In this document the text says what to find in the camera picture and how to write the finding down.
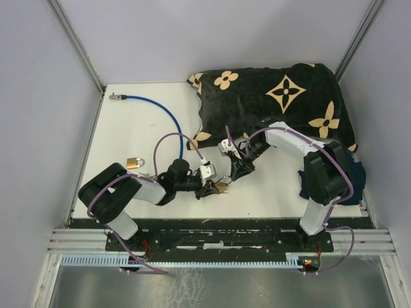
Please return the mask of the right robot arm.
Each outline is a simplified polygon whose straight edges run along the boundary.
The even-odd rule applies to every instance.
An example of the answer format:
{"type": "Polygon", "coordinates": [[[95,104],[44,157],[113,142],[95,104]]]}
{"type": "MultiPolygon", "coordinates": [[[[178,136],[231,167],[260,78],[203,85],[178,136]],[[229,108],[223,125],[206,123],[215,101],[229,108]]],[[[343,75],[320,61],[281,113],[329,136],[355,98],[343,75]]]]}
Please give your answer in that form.
{"type": "Polygon", "coordinates": [[[242,149],[234,142],[229,128],[220,151],[231,160],[230,179],[251,174],[254,161],[267,149],[278,148],[302,161],[308,204],[299,220],[295,245],[309,251],[318,243],[318,234],[327,229],[333,207],[354,194],[351,170],[345,149],[338,142],[325,143],[294,130],[282,121],[249,121],[249,136],[242,149]]]}

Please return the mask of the small brass padlock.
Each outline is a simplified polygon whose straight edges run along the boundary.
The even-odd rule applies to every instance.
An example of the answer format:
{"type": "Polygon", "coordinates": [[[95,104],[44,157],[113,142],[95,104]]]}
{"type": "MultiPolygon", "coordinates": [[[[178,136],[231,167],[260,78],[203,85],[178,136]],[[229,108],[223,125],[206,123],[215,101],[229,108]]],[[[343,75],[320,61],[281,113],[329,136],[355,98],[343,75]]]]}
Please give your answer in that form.
{"type": "Polygon", "coordinates": [[[126,167],[127,169],[137,169],[145,165],[145,160],[138,157],[127,158],[126,167]]]}

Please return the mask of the brass padlock with key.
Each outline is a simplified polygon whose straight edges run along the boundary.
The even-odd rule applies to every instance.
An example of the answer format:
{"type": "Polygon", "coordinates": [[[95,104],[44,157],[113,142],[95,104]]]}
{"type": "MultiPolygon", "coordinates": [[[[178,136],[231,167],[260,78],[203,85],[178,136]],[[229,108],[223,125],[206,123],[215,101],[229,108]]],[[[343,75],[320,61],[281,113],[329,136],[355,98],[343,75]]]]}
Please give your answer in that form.
{"type": "Polygon", "coordinates": [[[221,177],[219,180],[216,181],[215,186],[218,189],[220,194],[226,193],[227,189],[229,188],[232,179],[229,175],[221,177]]]}

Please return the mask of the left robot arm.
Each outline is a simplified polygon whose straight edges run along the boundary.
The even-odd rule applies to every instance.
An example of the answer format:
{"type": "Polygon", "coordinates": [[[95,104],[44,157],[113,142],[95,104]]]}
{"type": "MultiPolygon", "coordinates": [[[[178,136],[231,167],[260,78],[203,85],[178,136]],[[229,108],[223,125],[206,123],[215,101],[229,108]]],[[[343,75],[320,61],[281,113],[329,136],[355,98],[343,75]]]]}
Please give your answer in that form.
{"type": "Polygon", "coordinates": [[[156,179],[129,173],[116,162],[84,184],[78,198],[87,207],[90,218],[117,234],[127,250],[136,250],[142,235],[137,223],[125,212],[131,200],[163,206],[173,201],[178,192],[193,192],[198,200],[220,194],[214,176],[215,168],[206,160],[192,171],[186,160],[175,159],[156,179]]]}

